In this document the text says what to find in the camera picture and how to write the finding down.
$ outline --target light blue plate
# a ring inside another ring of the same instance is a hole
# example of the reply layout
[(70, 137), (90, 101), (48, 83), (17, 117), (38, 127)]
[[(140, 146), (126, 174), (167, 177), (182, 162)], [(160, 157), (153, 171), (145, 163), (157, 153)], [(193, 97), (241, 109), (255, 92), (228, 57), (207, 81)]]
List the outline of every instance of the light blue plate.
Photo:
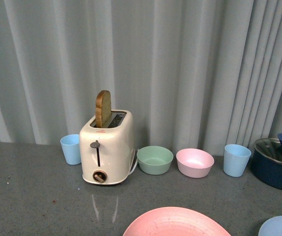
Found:
[(282, 215), (273, 217), (264, 222), (258, 236), (282, 236)]

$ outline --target pink bowl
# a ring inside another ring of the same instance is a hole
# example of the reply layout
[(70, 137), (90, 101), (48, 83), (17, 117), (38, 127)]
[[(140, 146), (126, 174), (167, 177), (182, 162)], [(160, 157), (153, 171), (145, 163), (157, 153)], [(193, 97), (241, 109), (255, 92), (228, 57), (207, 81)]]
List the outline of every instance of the pink bowl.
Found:
[(214, 164), (213, 156), (194, 148), (180, 150), (176, 158), (180, 172), (192, 178), (207, 176)]

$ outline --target green bowl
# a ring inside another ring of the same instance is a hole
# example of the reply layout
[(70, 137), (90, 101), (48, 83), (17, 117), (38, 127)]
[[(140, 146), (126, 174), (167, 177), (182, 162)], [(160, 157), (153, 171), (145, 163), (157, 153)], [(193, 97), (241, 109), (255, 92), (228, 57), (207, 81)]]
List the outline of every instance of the green bowl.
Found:
[(147, 146), (138, 150), (137, 158), (143, 172), (150, 175), (161, 175), (169, 170), (174, 155), (164, 147)]

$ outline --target bowl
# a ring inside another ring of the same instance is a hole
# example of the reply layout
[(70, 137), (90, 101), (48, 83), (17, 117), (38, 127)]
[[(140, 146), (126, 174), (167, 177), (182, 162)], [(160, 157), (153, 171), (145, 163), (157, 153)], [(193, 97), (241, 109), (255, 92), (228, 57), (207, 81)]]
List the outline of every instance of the bowl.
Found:
[(209, 174), (214, 158), (209, 153), (194, 148), (182, 149), (176, 154), (178, 169), (191, 178), (202, 178)]
[(150, 175), (161, 175), (170, 168), (174, 155), (160, 146), (143, 147), (137, 152), (137, 159), (141, 170)]
[(282, 215), (273, 217), (264, 222), (259, 230), (258, 236), (280, 236), (282, 235)]

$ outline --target toaster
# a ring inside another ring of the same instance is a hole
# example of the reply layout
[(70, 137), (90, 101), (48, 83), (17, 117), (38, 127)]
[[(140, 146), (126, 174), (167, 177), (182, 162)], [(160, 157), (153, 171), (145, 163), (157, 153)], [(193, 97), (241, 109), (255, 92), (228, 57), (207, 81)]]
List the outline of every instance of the toaster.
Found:
[(123, 182), (135, 156), (133, 117), (126, 110), (112, 110), (102, 128), (93, 116), (80, 131), (83, 179), (100, 185)]

